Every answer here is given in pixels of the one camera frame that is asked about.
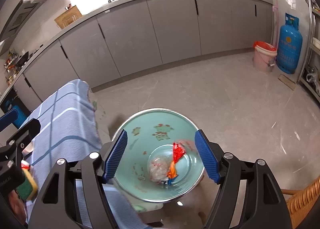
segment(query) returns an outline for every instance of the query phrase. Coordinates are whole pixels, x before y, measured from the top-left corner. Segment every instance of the dish rack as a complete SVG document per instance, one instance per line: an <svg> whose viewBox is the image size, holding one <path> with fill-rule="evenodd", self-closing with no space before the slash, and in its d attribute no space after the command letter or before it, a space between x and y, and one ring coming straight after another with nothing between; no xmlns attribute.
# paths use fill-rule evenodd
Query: dish rack
<svg viewBox="0 0 320 229"><path fill-rule="evenodd" d="M305 1L309 6L309 34L298 82L310 90L320 103L320 50L313 44L313 38L320 39L320 10L314 0Z"/></svg>

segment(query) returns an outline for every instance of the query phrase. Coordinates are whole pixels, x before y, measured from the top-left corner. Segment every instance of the gray marble floor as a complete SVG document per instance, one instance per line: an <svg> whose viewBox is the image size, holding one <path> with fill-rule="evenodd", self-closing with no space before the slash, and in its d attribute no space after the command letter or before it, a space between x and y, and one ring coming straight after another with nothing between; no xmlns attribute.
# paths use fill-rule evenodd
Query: gray marble floor
<svg viewBox="0 0 320 229"><path fill-rule="evenodd" d="M95 93L107 113L112 134L132 114L148 108L182 113L212 142L241 160L263 158L281 188L301 189L320 171L320 109L299 85L289 89L275 67L255 70L253 53L235 54L171 68ZM160 210L141 215L167 228L201 228L217 185L207 176L190 193ZM241 183L231 225L239 221L245 183Z"/></svg>

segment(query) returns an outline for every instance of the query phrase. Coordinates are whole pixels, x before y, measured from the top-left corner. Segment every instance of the range hood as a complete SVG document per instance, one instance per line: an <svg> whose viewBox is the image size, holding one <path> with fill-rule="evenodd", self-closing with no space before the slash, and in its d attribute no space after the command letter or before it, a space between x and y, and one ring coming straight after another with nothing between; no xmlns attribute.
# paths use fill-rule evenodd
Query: range hood
<svg viewBox="0 0 320 229"><path fill-rule="evenodd" d="M11 13L9 19L4 25L3 30L1 31L0 55L2 55L10 48L18 32L31 17L31 15L40 7L40 5L41 3L31 3L30 0L19 1L18 5Z"/></svg>

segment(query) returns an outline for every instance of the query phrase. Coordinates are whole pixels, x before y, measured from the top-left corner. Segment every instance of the blue gripper pad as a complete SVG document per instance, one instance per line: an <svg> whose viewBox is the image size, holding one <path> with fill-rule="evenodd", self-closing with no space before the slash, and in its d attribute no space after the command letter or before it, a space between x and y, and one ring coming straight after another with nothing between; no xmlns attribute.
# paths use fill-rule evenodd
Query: blue gripper pad
<svg viewBox="0 0 320 229"><path fill-rule="evenodd" d="M221 178L218 172L218 161L213 155L208 143L211 142L207 142L207 139L203 137L199 130L196 131L195 144L204 168L207 171L209 178L211 178L215 183L218 183Z"/></svg>
<svg viewBox="0 0 320 229"><path fill-rule="evenodd" d="M118 140L116 141L116 144L114 145L109 158L105 162L105 173L102 176L105 182L114 177L127 143L128 135L127 132L123 130L121 135L118 137Z"/></svg>

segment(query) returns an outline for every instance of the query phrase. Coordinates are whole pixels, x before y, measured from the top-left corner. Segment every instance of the pink bucket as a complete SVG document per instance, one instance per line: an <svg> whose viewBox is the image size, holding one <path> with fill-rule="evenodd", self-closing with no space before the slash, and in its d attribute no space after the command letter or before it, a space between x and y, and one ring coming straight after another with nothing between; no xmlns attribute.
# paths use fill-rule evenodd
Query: pink bucket
<svg viewBox="0 0 320 229"><path fill-rule="evenodd" d="M277 55L277 50L270 51L260 46L255 46L254 57L253 57L254 68L265 73L271 72L275 65L276 55Z"/></svg>

